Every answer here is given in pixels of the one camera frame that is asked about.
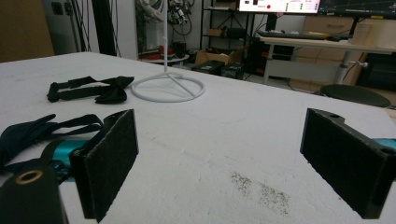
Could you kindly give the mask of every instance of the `desk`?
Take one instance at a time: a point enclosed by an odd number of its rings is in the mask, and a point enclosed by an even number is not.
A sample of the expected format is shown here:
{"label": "desk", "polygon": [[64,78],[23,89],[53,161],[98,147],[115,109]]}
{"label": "desk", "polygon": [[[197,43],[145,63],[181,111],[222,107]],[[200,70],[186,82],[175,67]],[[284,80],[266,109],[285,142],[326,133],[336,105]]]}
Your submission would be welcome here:
{"label": "desk", "polygon": [[[391,54],[396,49],[381,49],[375,47],[352,45],[346,41],[333,42],[327,40],[306,40],[306,39],[288,39],[261,37],[260,41],[270,45],[270,50],[265,66],[264,84],[268,82],[268,77],[290,77],[304,80],[313,80],[319,82],[330,82],[342,84],[344,76],[347,74],[350,54],[352,51]],[[297,48],[314,48],[314,49],[337,49],[345,52],[344,59],[339,66],[297,63],[289,61],[273,60],[275,45],[292,46]]]}
{"label": "desk", "polygon": [[[192,101],[161,104],[141,100],[128,88],[128,99],[120,105],[96,105],[92,98],[52,104],[46,99],[52,82],[85,76],[139,80],[163,67],[89,52],[0,63],[0,132],[51,113],[57,115],[54,121],[90,113],[103,119],[133,108],[140,153],[103,224],[394,223],[396,186],[381,218],[362,220],[300,153],[308,107],[343,116],[369,137],[395,138],[396,126],[384,110],[169,70],[201,80],[206,92]],[[174,86],[164,86],[159,94],[175,92]],[[159,89],[156,83],[144,87]],[[37,158],[46,145],[37,144],[12,162]],[[60,190],[71,224],[95,223],[84,219],[75,183],[62,183]]]}

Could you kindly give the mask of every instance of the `dark stain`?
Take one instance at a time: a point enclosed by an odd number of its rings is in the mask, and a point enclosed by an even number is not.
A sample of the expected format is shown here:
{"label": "dark stain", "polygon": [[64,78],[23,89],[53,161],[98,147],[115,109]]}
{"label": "dark stain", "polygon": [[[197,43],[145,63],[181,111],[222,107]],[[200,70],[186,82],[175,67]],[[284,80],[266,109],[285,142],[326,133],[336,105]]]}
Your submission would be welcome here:
{"label": "dark stain", "polygon": [[231,173],[231,181],[246,198],[268,207],[273,212],[286,215],[290,212],[290,196],[261,182],[253,182],[247,176]]}
{"label": "dark stain", "polygon": [[231,181],[235,184],[236,188],[242,193],[244,197],[250,196],[251,180],[245,176],[241,176],[237,172],[231,173]]}

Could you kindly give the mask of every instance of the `keyboard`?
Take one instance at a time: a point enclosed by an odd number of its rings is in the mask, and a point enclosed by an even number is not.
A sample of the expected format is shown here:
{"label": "keyboard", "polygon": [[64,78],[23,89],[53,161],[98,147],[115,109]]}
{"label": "keyboard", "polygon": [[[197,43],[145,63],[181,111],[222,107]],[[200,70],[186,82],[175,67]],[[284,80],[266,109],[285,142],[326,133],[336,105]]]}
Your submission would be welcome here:
{"label": "keyboard", "polygon": [[302,34],[284,34],[284,33],[268,33],[259,30],[257,32],[262,37],[274,37],[274,38],[289,38],[289,39],[312,39],[312,40],[324,40],[325,37],[320,35],[302,35]]}

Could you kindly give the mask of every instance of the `monitor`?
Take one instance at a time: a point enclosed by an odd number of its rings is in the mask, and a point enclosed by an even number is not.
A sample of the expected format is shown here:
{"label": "monitor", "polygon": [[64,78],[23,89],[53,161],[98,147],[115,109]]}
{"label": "monitor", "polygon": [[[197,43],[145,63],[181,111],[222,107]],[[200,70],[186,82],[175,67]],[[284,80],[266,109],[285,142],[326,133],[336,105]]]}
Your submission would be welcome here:
{"label": "monitor", "polygon": [[255,13],[317,14],[320,0],[239,0],[237,10]]}
{"label": "monitor", "polygon": [[318,14],[395,20],[396,0],[322,0]]}

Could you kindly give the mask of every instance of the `chair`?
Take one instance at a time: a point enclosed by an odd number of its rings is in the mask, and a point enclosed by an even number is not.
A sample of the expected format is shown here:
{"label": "chair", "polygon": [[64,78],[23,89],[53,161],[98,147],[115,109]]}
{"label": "chair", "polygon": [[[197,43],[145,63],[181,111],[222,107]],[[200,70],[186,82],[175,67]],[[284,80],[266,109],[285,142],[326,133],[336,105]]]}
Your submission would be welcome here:
{"label": "chair", "polygon": [[373,105],[378,107],[390,106],[390,100],[384,96],[357,86],[332,84],[322,87],[319,93],[334,99],[363,105]]}

